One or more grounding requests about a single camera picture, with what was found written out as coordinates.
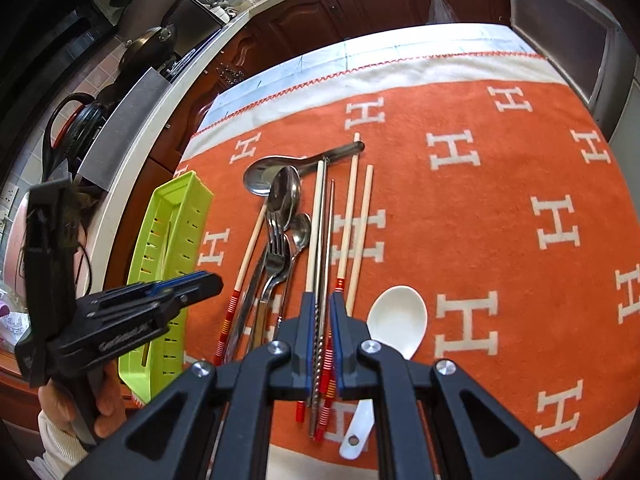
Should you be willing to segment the orange H-pattern blanket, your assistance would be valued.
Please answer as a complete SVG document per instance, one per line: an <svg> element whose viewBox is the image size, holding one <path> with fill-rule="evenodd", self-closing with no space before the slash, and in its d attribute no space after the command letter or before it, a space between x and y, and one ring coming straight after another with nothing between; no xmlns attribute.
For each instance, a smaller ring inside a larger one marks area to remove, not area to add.
<svg viewBox="0 0 640 480"><path fill-rule="evenodd" d="M363 140L354 313L408 285L416 360L450 359L584 479L639 403L639 220L590 113L510 28L418 26L296 55L196 109L180 171L213 192L198 265L232 290L252 162Z"/></svg>

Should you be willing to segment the large steel soup spoon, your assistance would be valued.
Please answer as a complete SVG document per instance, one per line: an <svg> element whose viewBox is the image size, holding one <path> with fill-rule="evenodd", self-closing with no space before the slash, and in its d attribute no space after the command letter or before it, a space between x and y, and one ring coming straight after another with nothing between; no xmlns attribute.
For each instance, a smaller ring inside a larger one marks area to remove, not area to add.
<svg viewBox="0 0 640 480"><path fill-rule="evenodd" d="M267 197L274 178L284 167L293 167L299 177L305 177L317 170L320 160L332 165L347 157L358 155L363 150L364 143L355 141L307 157L267 156L255 160L246 168L243 174L243 185L248 192L256 196Z"/></svg>

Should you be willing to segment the wooden handled steel spoon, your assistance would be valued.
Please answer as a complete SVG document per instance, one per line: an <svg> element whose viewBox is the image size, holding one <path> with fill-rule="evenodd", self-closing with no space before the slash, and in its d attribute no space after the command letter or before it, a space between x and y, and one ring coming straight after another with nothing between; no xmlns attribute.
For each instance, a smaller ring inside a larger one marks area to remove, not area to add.
<svg viewBox="0 0 640 480"><path fill-rule="evenodd" d="M285 231L285 229L288 227L288 224L291 221L292 215L295 212L295 208L297 207L297 204L299 202L299 194L300 194L299 187L300 187L299 175L293 167L282 168L277 173L276 177L272 182L270 192L266 200L266 220L267 220L268 212L276 212L279 215L283 231ZM288 272L288 268L290 267L290 263L291 263L290 246L288 246L288 240L286 239L285 234L284 234L284 239L286 243L285 255L288 256L288 262L285 263L282 273L277 277L277 285L273 287L273 290L271 293L268 312L267 312L267 318L266 318L266 324L265 324L265 330L264 330L264 340L265 340L266 326L269 318L270 302L273 296L273 291L278 285L280 285L285 280L285 274L286 272ZM266 246L265 255L262 257L262 260L260 260L260 263L259 263L258 280L261 280L262 276L266 275L265 260L266 260L268 245ZM250 352L250 340L248 341L246 352Z"/></svg>

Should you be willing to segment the plastic bag on cabinet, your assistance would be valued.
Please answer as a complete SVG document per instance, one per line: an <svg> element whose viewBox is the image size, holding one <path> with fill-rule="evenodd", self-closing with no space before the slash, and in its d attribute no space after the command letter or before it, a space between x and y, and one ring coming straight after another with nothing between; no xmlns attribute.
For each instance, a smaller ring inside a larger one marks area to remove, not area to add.
<svg viewBox="0 0 640 480"><path fill-rule="evenodd" d="M428 10L427 25L457 23L458 17L446 0L431 0Z"/></svg>

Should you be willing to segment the small steel spoon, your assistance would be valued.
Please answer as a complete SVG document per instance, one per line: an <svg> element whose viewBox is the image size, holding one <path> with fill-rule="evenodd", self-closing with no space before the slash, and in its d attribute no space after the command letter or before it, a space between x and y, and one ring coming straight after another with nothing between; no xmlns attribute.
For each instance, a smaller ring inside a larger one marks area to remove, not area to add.
<svg viewBox="0 0 640 480"><path fill-rule="evenodd" d="M274 326L273 339L276 339L280 332L280 326L285 318L288 308L288 294L293 283L293 273L298 256L309 246L311 233L311 218L306 212L300 212L290 223L290 237L288 241L291 247L291 263L286 274L285 289L281 297L277 322Z"/></svg>

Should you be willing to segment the wok with lid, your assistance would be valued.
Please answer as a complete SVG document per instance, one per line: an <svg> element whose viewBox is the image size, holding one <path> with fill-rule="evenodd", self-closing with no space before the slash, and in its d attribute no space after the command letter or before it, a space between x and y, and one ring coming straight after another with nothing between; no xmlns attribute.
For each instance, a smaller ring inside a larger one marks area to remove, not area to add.
<svg viewBox="0 0 640 480"><path fill-rule="evenodd" d="M145 72L149 67L163 62L174 52L177 29L174 24L149 28L142 36L126 43L126 49L119 61L119 71Z"/></svg>

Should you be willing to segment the white ceramic soup spoon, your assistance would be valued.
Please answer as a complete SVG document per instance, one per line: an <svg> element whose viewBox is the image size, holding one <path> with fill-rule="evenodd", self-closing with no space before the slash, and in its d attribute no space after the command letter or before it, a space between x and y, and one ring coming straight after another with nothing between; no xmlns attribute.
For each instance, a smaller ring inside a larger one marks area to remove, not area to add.
<svg viewBox="0 0 640 480"><path fill-rule="evenodd" d="M427 328L427 310L422 296L412 287L397 285L382 292L371 307L367 326L370 336L399 351L411 360L418 351ZM374 426L371 400L358 402L338 454L356 460L363 451Z"/></svg>

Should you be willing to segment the steel fork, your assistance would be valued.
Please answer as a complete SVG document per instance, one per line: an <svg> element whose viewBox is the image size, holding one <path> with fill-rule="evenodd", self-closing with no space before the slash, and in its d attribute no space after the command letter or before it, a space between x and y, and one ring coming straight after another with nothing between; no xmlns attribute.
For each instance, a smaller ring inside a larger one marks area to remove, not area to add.
<svg viewBox="0 0 640 480"><path fill-rule="evenodd" d="M266 282L259 295L256 318L250 338L250 350L262 345L264 330L268 312L269 301L273 287L277 285L277 277L282 273L288 256L285 255L285 239L279 215L276 212L268 212L269 245L265 260Z"/></svg>

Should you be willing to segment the steel twisted chopstick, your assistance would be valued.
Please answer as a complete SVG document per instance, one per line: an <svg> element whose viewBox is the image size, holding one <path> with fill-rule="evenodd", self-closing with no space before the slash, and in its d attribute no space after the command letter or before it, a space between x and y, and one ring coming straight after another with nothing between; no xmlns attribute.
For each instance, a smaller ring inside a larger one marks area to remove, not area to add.
<svg viewBox="0 0 640 480"><path fill-rule="evenodd" d="M318 247L314 270L314 382L309 401L310 419L308 436L313 439L319 421L320 385L324 354L326 353L326 303L328 302L329 268L331 262L331 234L334 203L334 183L329 182L329 159L322 159L321 204L319 217Z"/></svg>

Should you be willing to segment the green plastic utensil tray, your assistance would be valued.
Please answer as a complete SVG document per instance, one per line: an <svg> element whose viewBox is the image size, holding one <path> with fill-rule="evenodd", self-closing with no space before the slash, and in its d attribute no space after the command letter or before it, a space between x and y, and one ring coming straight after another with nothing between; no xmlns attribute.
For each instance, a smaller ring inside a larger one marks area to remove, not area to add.
<svg viewBox="0 0 640 480"><path fill-rule="evenodd" d="M182 278L194 271L213 197L194 171L155 189L134 246L130 284ZM181 310L165 335L118 359L119 377L135 404L148 404L181 374L185 330L186 310Z"/></svg>

